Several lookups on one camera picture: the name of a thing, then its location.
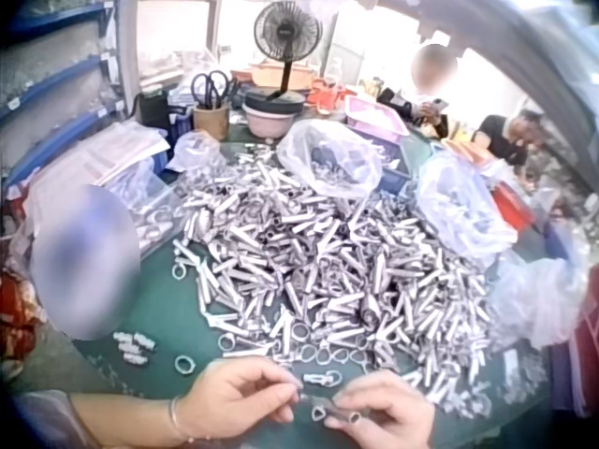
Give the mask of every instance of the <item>black shirt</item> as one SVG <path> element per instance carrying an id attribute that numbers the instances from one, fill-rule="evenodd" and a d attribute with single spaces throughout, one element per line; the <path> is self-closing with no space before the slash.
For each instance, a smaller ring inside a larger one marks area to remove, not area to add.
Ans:
<path id="1" fill-rule="evenodd" d="M 528 152 L 526 148 L 511 143 L 504 137 L 504 128 L 507 119 L 499 115 L 490 115 L 480 125 L 473 134 L 472 142 L 475 141 L 476 134 L 483 132 L 490 137 L 489 151 L 496 157 L 504 159 L 512 167 L 524 167 Z"/>

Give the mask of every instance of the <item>cup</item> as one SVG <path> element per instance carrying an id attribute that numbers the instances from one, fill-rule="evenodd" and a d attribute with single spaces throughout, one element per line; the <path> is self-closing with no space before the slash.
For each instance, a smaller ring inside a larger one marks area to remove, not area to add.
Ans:
<path id="1" fill-rule="evenodd" d="M 220 109 L 194 108 L 194 129 L 204 130 L 216 140 L 223 140 L 228 136 L 229 105 Z"/>

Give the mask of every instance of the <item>silver bracelet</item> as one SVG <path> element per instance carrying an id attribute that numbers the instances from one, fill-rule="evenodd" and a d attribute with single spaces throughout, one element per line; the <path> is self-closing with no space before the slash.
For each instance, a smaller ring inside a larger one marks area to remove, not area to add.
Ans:
<path id="1" fill-rule="evenodd" d="M 170 403 L 168 404 L 168 416 L 170 417 L 170 422 L 172 424 L 172 426 L 175 428 L 175 430 L 177 430 L 177 432 L 187 440 L 187 442 L 194 442 L 194 438 L 190 437 L 189 435 L 187 435 L 187 433 L 185 433 L 182 429 L 181 426 L 179 426 L 179 422 L 177 421 L 177 414 L 175 413 L 175 407 L 177 406 L 177 402 L 179 402 L 179 399 L 181 397 L 180 396 L 176 396 L 175 398 L 170 400 Z"/>

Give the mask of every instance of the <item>desk fan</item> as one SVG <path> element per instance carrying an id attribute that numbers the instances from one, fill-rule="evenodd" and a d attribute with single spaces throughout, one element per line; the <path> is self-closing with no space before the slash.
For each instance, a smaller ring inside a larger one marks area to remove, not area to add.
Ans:
<path id="1" fill-rule="evenodd" d="M 275 2 L 265 7 L 254 25 L 254 38 L 260 51 L 285 64 L 280 89 L 252 89 L 246 105 L 274 114 L 301 112 L 305 97 L 289 92 L 291 67 L 314 51 L 322 37 L 321 23 L 295 2 Z"/>

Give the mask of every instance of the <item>mobile phone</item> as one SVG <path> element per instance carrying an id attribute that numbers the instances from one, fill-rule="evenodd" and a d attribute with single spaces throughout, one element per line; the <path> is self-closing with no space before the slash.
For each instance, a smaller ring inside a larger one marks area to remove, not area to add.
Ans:
<path id="1" fill-rule="evenodd" d="M 432 103 L 439 112 L 441 112 L 443 109 L 449 106 L 449 103 L 447 103 L 445 100 L 442 100 L 441 98 L 435 99 Z"/>

